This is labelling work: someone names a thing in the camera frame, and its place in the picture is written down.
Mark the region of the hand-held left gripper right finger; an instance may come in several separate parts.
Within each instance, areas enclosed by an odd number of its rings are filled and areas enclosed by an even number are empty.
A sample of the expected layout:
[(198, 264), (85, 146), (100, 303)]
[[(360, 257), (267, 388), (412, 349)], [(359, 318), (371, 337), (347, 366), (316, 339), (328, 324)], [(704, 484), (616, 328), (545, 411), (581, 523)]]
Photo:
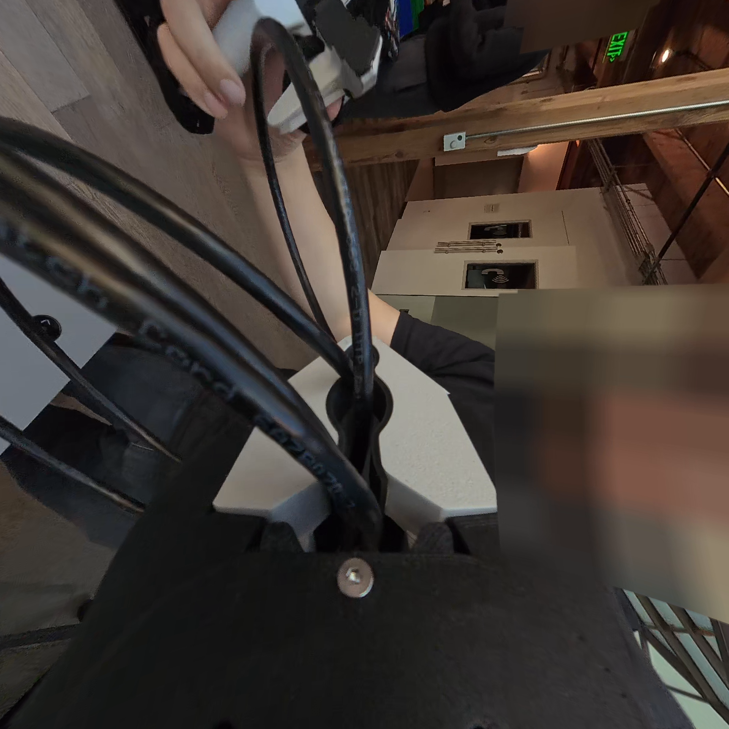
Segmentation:
[(379, 435), (386, 515), (414, 542), (428, 524), (495, 514), (496, 489), (447, 390), (384, 342), (373, 344), (392, 398)]

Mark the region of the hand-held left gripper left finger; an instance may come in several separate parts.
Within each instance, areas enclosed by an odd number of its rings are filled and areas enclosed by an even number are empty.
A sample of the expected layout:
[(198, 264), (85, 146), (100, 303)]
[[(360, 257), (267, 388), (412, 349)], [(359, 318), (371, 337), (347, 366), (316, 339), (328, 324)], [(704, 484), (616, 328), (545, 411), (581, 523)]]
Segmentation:
[[(327, 395), (338, 379), (322, 359), (289, 379), (338, 443), (326, 411)], [(214, 499), (219, 513), (253, 515), (289, 524), (305, 552), (315, 550), (314, 532), (331, 514), (328, 493), (314, 476), (255, 426)]]

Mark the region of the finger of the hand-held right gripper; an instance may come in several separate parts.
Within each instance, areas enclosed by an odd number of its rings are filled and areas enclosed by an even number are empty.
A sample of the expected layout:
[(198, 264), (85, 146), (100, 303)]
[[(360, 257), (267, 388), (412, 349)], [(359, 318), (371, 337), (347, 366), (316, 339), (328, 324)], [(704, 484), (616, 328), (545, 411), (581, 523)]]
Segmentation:
[[(366, 93), (366, 75), (358, 75), (332, 48), (324, 49), (308, 61), (308, 68), (326, 108), (343, 100), (345, 95), (358, 98)], [(303, 106), (293, 83), (273, 105), (267, 121), (283, 134), (292, 133), (305, 123)]]

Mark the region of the person's right forearm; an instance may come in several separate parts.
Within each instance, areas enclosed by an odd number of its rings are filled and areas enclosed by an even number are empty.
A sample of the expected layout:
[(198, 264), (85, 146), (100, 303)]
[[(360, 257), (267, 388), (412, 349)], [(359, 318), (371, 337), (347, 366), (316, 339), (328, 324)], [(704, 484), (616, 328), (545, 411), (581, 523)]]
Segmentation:
[[(260, 151), (256, 144), (250, 143), (235, 155), (251, 189), (265, 240), (284, 288), (310, 314), (311, 308), (278, 222)], [(335, 340), (340, 342), (351, 335), (351, 322), (338, 239), (300, 144), (290, 146), (276, 161), (276, 172), (305, 272), (326, 323)]]

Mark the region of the person's right hand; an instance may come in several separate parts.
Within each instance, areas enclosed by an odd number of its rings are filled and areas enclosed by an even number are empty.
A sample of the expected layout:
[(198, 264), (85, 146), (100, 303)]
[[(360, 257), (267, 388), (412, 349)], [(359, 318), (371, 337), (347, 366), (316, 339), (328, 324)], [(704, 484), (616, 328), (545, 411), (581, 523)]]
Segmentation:
[[(215, 42), (212, 27), (222, 16), (227, 1), (161, 1), (163, 23), (157, 30), (159, 48), (169, 71), (187, 96), (215, 120), (214, 133), (245, 164), (262, 166), (254, 106), (247, 101), (251, 74), (243, 77), (228, 63)], [(263, 89), (269, 111), (283, 93), (284, 59), (265, 35), (254, 39), (265, 60)], [(269, 132), (273, 157), (283, 165), (290, 159), (308, 162), (303, 150), (304, 133)]]

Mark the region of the person's black shirt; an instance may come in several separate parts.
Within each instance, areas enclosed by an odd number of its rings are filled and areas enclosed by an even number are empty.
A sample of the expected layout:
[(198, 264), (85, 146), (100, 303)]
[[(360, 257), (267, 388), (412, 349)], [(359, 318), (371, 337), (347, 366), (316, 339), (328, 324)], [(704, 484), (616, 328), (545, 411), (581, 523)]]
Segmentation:
[(478, 341), (399, 314), (390, 346), (441, 385), (492, 482), (495, 469), (495, 352)]

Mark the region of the black bag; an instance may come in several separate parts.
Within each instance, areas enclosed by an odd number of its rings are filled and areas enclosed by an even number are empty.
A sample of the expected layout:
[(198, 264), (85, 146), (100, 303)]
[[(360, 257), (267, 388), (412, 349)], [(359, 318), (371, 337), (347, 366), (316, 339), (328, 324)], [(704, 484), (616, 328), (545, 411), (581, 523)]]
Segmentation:
[(524, 30), (506, 26), (506, 2), (451, 1), (425, 31), (426, 89), (452, 112), (538, 67), (549, 48), (523, 52)]

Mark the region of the metal conduit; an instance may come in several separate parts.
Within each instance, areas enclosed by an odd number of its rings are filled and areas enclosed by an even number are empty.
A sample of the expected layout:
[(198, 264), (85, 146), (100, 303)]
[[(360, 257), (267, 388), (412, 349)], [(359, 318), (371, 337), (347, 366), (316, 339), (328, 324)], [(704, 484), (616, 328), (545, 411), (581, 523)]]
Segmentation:
[(591, 125), (591, 124), (595, 124), (595, 123), (608, 123), (608, 122), (617, 122), (617, 121), (624, 121), (624, 120), (646, 119), (648, 117), (654, 117), (654, 116), (665, 115), (665, 114), (713, 110), (713, 109), (723, 108), (723, 107), (727, 107), (727, 106), (728, 106), (728, 99), (720, 99), (720, 100), (704, 102), (704, 103), (700, 103), (700, 104), (668, 106), (668, 107), (663, 107), (663, 108), (659, 108), (659, 109), (650, 109), (650, 110), (638, 111), (638, 112), (626, 112), (626, 113), (622, 113), (622, 114), (609, 114), (609, 115), (604, 115), (604, 116), (600, 116), (600, 117), (591, 117), (591, 118), (582, 118), (582, 119), (579, 118), (576, 120), (569, 120), (569, 121), (563, 121), (563, 122), (557, 122), (557, 123), (530, 125), (530, 126), (524, 126), (524, 127), (518, 127), (518, 128), (502, 129), (502, 130), (497, 130), (497, 131), (488, 131), (488, 132), (481, 132), (481, 133), (467, 133), (465, 131), (462, 131), (462, 132), (458, 132), (458, 133), (450, 133), (450, 134), (444, 135), (442, 138), (442, 142), (443, 142), (442, 149), (444, 152), (463, 150), (467, 146), (468, 141), (476, 140), (476, 139), (485, 139), (487, 137), (500, 137), (500, 136), (503, 137), (503, 136), (512, 136), (515, 134), (527, 133), (527, 132), (562, 130), (562, 129), (573, 128), (573, 127), (577, 127), (577, 126)]

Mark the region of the white phone booth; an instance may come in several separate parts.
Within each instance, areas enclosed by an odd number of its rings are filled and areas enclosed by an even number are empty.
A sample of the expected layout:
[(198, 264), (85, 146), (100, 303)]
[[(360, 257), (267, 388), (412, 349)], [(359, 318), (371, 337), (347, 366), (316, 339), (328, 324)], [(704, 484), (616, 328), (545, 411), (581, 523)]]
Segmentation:
[(570, 246), (496, 251), (385, 251), (372, 290), (378, 295), (495, 297), (526, 289), (573, 289), (579, 284), (576, 251)]
[(409, 202), (388, 250), (434, 250), (449, 243), (503, 247), (588, 247), (615, 231), (597, 189), (553, 190)]

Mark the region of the person's dark pants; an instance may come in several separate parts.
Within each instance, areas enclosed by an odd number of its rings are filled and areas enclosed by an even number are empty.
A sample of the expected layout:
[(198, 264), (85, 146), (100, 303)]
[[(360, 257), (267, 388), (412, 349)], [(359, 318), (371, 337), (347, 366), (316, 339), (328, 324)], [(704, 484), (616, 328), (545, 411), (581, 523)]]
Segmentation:
[(179, 461), (102, 415), (101, 406), (69, 383), (61, 393), (90, 414), (48, 405), (23, 436), (101, 490), (10, 446), (2, 460), (19, 485), (69, 521), (103, 534), (111, 524), (126, 529), (150, 505), (214, 512), (251, 424), (191, 375), (130, 344), (105, 344), (82, 374)]

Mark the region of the wooden beam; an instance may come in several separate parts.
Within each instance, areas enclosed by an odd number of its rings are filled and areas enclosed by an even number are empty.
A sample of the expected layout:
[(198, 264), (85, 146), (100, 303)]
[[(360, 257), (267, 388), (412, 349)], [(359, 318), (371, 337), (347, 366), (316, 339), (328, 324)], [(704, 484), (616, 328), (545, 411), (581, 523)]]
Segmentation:
[(487, 137), (468, 141), (463, 150), (449, 152), (443, 151), (442, 138), (446, 134), (462, 131), (481, 133), (720, 99), (728, 99), (727, 68), (503, 104), (479, 102), (470, 109), (435, 114), (432, 117), (348, 123), (335, 131), (335, 141), (343, 162), (348, 166), (368, 166), (438, 156), (454, 158), (471, 152), (491, 154), (564, 141), (610, 138), (662, 129), (724, 123), (728, 119), (728, 106), (636, 120), (595, 123), (562, 130)]

